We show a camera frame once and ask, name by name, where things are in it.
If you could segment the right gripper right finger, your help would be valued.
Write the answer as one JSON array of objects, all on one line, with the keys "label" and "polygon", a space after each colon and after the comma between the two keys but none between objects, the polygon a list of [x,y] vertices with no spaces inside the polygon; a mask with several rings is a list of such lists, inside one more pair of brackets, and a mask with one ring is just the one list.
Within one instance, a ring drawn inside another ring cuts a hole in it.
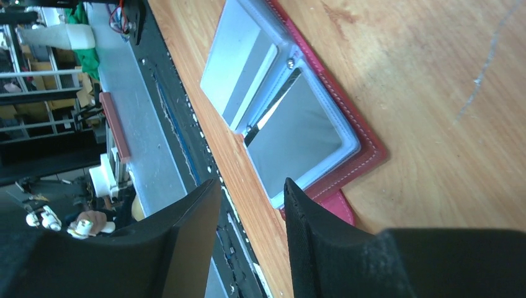
[{"label": "right gripper right finger", "polygon": [[524,297],[525,233],[387,228],[371,234],[284,184],[295,297]]}]

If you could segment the red leather card holder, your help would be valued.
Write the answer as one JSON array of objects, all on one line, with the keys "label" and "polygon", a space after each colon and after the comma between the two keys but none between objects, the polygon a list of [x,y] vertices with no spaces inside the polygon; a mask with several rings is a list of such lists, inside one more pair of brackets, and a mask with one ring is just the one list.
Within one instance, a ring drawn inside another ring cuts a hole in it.
[{"label": "red leather card holder", "polygon": [[200,87],[244,148],[277,210],[296,182],[348,224],[341,189],[386,160],[385,146],[277,1],[226,1]]}]

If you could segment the black credit card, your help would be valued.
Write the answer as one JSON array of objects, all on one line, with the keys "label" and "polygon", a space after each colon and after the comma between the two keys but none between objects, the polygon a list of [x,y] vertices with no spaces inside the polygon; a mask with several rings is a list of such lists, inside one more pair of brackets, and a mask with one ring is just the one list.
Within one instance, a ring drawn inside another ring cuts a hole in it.
[{"label": "black credit card", "polygon": [[299,179],[318,166],[342,140],[305,77],[292,85],[247,146],[269,198],[279,198],[286,178]]}]

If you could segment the grey striped credit card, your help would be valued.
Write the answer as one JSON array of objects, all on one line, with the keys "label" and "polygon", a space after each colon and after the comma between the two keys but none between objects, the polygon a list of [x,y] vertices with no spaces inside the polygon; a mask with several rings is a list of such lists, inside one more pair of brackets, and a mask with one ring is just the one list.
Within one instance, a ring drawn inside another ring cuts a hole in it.
[{"label": "grey striped credit card", "polygon": [[278,48],[239,1],[226,1],[200,87],[235,131],[272,66]]}]

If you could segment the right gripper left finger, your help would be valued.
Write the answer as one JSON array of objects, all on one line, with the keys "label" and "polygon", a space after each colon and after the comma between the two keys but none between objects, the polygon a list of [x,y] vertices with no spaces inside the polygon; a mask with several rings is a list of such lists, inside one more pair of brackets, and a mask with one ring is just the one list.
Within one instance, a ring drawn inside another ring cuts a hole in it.
[{"label": "right gripper left finger", "polygon": [[221,207],[209,179],[107,237],[1,232],[2,297],[203,297]]}]

